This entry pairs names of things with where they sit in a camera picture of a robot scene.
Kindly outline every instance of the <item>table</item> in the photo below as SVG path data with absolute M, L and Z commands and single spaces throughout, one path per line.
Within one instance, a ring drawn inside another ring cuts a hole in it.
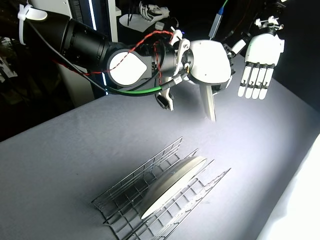
M 172 88 L 174 111 L 154 96 L 109 95 L 0 144 L 0 239 L 109 240 L 91 200 L 183 136 L 180 154 L 199 148 L 231 171 L 169 239 L 256 239 L 320 132 L 320 115 L 278 82 L 265 100 L 240 98 L 244 68 L 215 97 L 217 122 L 199 87 Z

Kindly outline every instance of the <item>green cable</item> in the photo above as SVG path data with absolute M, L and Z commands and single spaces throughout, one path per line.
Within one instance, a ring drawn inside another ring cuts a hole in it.
M 144 89 L 144 90 L 119 91 L 119 92 L 125 93 L 125 94 L 147 94 L 147 93 L 151 93 L 151 92 L 159 91 L 159 90 L 162 90 L 161 86 L 156 86 L 156 87 Z
M 228 0 L 225 0 L 225 1 L 224 1 L 224 4 L 222 5 L 223 8 L 224 8 L 225 5 L 227 4 L 227 2 L 228 2 Z

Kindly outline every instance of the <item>plate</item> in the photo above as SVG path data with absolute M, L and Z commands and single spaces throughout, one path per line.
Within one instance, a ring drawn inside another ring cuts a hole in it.
M 141 219 L 145 219 L 160 209 L 178 192 L 184 189 L 188 182 L 204 166 L 206 160 L 203 156 L 188 157 L 163 173 L 163 175 L 151 185 L 141 201 L 139 210 Z

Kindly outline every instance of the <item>wire rack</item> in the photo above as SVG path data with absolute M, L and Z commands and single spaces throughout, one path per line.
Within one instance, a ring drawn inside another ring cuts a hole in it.
M 178 163 L 177 152 L 182 137 L 123 178 L 109 190 L 99 195 L 92 204 L 102 213 L 117 240 L 164 240 L 191 213 L 201 200 L 228 173 L 228 170 L 204 184 L 201 174 L 214 162 L 212 160 L 188 185 L 162 208 L 146 219 L 139 216 L 139 203 L 149 186 L 165 171 Z M 191 152 L 192 157 L 198 149 Z

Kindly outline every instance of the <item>white robotic hand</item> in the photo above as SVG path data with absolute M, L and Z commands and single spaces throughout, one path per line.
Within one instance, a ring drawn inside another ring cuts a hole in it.
M 159 7 L 157 5 L 143 5 L 142 1 L 139 3 L 139 11 L 141 16 L 148 21 L 161 20 L 169 17 L 169 10 L 167 7 Z
M 283 28 L 277 20 L 271 16 L 266 21 L 257 19 L 255 24 L 259 28 L 265 28 L 272 24 L 273 33 L 262 33 L 254 36 L 245 54 L 245 68 L 241 79 L 238 96 L 245 95 L 247 99 L 265 99 L 274 67 L 277 66 L 280 54 L 284 52 L 285 40 L 275 34 L 276 30 Z

